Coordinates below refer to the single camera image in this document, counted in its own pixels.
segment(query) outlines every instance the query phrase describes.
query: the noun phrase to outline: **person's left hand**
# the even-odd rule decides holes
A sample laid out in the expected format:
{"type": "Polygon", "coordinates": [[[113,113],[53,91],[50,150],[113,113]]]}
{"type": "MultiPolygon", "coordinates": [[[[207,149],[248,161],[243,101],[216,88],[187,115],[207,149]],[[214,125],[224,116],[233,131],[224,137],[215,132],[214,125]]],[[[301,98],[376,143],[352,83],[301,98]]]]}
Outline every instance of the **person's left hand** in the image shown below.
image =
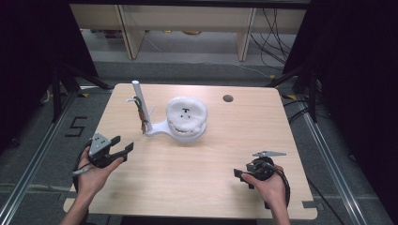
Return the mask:
{"type": "MultiPolygon", "coordinates": [[[[83,151],[79,163],[79,169],[90,162],[88,160],[89,150],[90,147],[88,146],[83,151]]],[[[91,169],[80,174],[78,177],[78,194],[94,198],[94,196],[105,186],[106,180],[111,172],[114,171],[120,164],[122,164],[122,162],[123,158],[120,157],[105,168],[97,168],[92,164],[88,164],[87,167],[91,167],[91,169]]]]}

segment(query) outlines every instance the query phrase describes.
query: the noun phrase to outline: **white pole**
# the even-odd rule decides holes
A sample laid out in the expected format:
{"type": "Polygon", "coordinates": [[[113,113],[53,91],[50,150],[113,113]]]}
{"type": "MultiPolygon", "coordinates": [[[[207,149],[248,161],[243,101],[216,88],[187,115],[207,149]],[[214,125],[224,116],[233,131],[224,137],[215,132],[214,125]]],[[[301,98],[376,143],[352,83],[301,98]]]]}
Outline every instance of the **white pole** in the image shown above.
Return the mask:
{"type": "Polygon", "coordinates": [[[132,83],[132,86],[134,87],[135,95],[137,95],[137,97],[141,99],[144,117],[147,121],[146,128],[147,128],[147,131],[150,131],[150,130],[152,130],[152,124],[150,123],[150,118],[149,118],[148,110],[145,105],[144,95],[143,95],[143,92],[141,91],[140,83],[138,81],[132,81],[131,83],[132,83]]]}

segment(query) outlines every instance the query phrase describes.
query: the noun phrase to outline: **white stand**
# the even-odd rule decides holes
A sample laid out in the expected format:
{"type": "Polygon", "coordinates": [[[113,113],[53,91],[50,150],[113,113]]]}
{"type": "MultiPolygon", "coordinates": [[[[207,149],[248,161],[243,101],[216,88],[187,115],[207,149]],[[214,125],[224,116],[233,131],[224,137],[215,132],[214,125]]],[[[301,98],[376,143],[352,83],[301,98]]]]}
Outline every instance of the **white stand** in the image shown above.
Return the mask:
{"type": "Polygon", "coordinates": [[[192,136],[178,136],[176,135],[170,128],[167,122],[167,119],[165,119],[164,121],[160,122],[160,123],[156,123],[156,124],[152,124],[150,122],[150,118],[149,118],[149,114],[147,112],[147,108],[145,105],[145,99],[144,99],[144,95],[143,92],[141,91],[141,87],[140,87],[140,83],[138,81],[132,81],[132,86],[134,87],[134,91],[136,96],[141,99],[141,104],[143,107],[143,113],[144,113],[144,117],[147,121],[146,123],[146,133],[145,135],[147,137],[152,137],[155,136],[157,134],[163,133],[163,134],[167,134],[169,135],[171,138],[179,141],[179,142],[184,142],[184,143],[188,143],[188,142],[192,142],[195,141],[196,139],[198,139],[200,136],[202,136],[202,134],[205,132],[206,130],[206,123],[204,123],[201,126],[201,130],[200,132],[192,135],[192,136]]]}

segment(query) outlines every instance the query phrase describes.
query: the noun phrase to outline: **white plush toy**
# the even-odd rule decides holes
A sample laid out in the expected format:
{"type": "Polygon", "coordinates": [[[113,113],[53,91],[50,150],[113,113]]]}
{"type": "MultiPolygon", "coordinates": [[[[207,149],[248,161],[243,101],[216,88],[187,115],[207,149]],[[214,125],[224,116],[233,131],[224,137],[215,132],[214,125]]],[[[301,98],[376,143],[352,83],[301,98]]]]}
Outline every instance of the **white plush toy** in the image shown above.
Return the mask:
{"type": "Polygon", "coordinates": [[[194,97],[175,97],[167,105],[167,124],[177,136],[193,136],[203,132],[207,107],[194,97]]]}

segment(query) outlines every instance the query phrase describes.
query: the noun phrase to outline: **wooden table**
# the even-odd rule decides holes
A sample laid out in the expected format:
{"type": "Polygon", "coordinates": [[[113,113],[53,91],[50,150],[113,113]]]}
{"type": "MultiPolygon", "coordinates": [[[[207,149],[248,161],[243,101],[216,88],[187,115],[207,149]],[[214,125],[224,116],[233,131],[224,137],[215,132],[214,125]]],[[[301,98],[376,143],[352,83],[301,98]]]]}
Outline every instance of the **wooden table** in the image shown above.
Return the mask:
{"type": "MultiPolygon", "coordinates": [[[[129,159],[115,170],[90,205],[90,213],[184,218],[271,218],[256,190],[235,178],[246,171],[252,153],[285,152],[274,157],[291,186],[288,207],[292,219],[314,219],[312,202],[292,132],[278,91],[273,88],[141,84],[151,122],[166,118],[174,97],[195,97],[207,105],[207,130],[198,140],[177,142],[167,135],[147,137],[133,102],[130,83],[118,84],[100,119],[97,132],[107,138],[120,135],[118,152],[134,142],[129,159]],[[223,100],[225,95],[232,102],[223,100]]],[[[73,199],[67,199],[68,211],[73,199]]]]}

